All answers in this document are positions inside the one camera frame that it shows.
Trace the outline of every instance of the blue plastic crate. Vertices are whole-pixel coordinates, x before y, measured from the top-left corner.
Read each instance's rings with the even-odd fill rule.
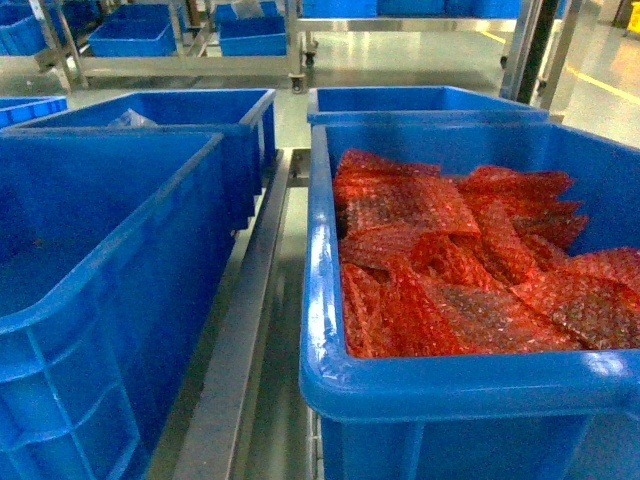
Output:
[[[445,0],[378,0],[378,14],[391,16],[442,15]]]
[[[233,247],[220,135],[0,150],[0,476],[140,479]]]
[[[560,169],[591,217],[572,253],[640,247],[640,150],[538,124],[344,124],[312,133],[300,387],[331,480],[637,478],[640,351],[362,360],[345,348],[332,172],[348,148],[468,174]]]
[[[184,8],[178,6],[178,18],[180,20],[180,28],[182,31],[187,29],[187,23],[184,17]],[[131,22],[146,20],[152,22],[168,21],[171,22],[171,13],[169,5],[158,3],[129,3],[120,5],[111,15],[105,18],[105,22]]]
[[[67,109],[65,97],[0,97],[0,128]]]
[[[454,87],[312,89],[307,114],[312,125],[546,121],[548,117],[545,110]]]
[[[58,37],[62,39],[60,20],[53,10],[50,13]],[[6,54],[17,56],[34,55],[47,46],[40,24],[28,5],[0,5],[0,41]]]
[[[19,134],[38,131],[95,131],[109,128],[128,132],[130,127],[108,127],[109,123],[131,109],[154,121],[157,130],[224,133],[225,191],[236,229],[246,228],[247,217],[254,214],[253,194],[262,192],[262,170],[275,159],[273,102],[275,90],[176,90],[128,94],[76,111],[32,121],[20,128],[7,129]]]
[[[88,38],[96,57],[167,57],[176,51],[171,22],[108,22]]]
[[[287,54],[284,17],[261,17],[225,21],[218,32],[222,55],[282,56]]]
[[[566,0],[560,0],[558,16],[564,12]],[[474,0],[472,12],[480,18],[518,18],[520,15],[521,0]]]
[[[279,17],[278,5],[276,2],[260,2],[262,13],[265,17]],[[216,5],[215,13],[213,14],[213,23],[216,26],[216,30],[220,30],[220,25],[223,22],[233,22],[238,20],[236,12],[230,3],[223,5]]]
[[[302,0],[302,16],[306,18],[371,18],[377,15],[377,0]]]
[[[76,34],[100,18],[97,2],[88,0],[66,0],[62,6],[71,31]]]
[[[444,10],[450,17],[472,17],[474,0],[445,0]]]

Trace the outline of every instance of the yellow floor line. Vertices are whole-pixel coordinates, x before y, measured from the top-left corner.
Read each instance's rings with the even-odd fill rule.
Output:
[[[499,37],[497,35],[494,35],[493,33],[489,33],[489,32],[480,32],[481,34],[483,34],[485,37],[489,37],[491,40],[495,40],[496,42],[500,42],[502,44],[507,43],[507,40]]]
[[[616,97],[625,99],[627,102],[631,102],[635,105],[640,105],[640,97],[636,97],[635,95],[627,93],[624,90],[620,90],[619,88],[612,87],[611,85],[601,82],[600,80],[596,80],[595,78],[590,77],[589,75],[582,73],[576,70],[575,68],[569,67],[567,70],[569,70],[571,73],[573,73],[576,77],[578,77],[583,82],[587,82],[587,83],[590,83],[591,85],[599,87],[609,92],[610,94],[615,95]]]
[[[502,44],[507,43],[507,41],[504,38],[494,35],[493,33],[489,33],[489,32],[480,32],[480,33],[485,37],[495,40],[496,42],[500,42]],[[631,102],[634,105],[640,105],[640,97],[627,93],[624,90],[620,90],[619,88],[613,87],[608,83],[604,83],[604,82],[601,82],[600,80],[596,80],[595,78],[590,77],[586,73],[582,73],[579,70],[576,70],[575,68],[569,67],[567,70],[569,70],[569,72],[573,73],[576,77],[578,77],[578,79],[582,80],[583,82],[590,83],[591,85],[601,88],[602,90],[609,92],[611,95],[615,95],[616,97],[623,98],[627,102]]]

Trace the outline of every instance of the tiled floor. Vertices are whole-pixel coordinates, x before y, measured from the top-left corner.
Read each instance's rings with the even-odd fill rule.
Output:
[[[593,35],[593,53],[582,71],[613,90],[579,81],[565,123],[640,147],[637,129],[640,125],[640,40],[622,38],[622,31],[604,26],[599,26]],[[317,39],[320,46],[316,68],[309,78],[312,86],[445,84],[496,94],[502,77],[499,64],[502,44],[480,34],[321,34]],[[0,92],[3,95],[60,93],[52,75],[31,78],[28,82],[0,77]],[[288,79],[128,79],[95,84],[98,89],[72,93],[70,106],[80,107],[143,88],[277,87],[280,88],[276,98],[277,145],[281,148],[310,145],[307,98],[293,95],[288,90]],[[622,98],[615,89],[632,97]],[[272,323],[268,340],[247,473],[251,479],[304,478],[306,413],[297,389],[297,342],[306,202],[306,190],[293,189],[282,250],[283,283],[279,290],[280,302],[276,305],[280,309],[280,320]],[[215,325],[210,324],[185,383],[182,403],[166,429],[149,478],[171,478],[181,435],[198,397],[214,332]]]

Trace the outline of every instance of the caster wheel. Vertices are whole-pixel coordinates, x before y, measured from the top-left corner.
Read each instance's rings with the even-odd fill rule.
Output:
[[[306,56],[306,60],[305,60],[304,64],[307,66],[307,68],[313,68],[313,66],[316,63],[316,60],[315,60],[316,54],[315,53],[305,53],[305,56]]]
[[[302,90],[303,90],[302,79],[292,78],[291,89],[293,90],[293,93],[302,93]]]

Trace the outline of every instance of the clear plastic bag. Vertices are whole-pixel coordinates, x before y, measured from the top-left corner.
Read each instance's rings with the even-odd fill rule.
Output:
[[[109,127],[153,127],[156,125],[158,124],[153,120],[140,115],[138,112],[131,110],[130,108],[108,124]]]
[[[264,17],[258,0],[236,0],[231,4],[239,19]]]

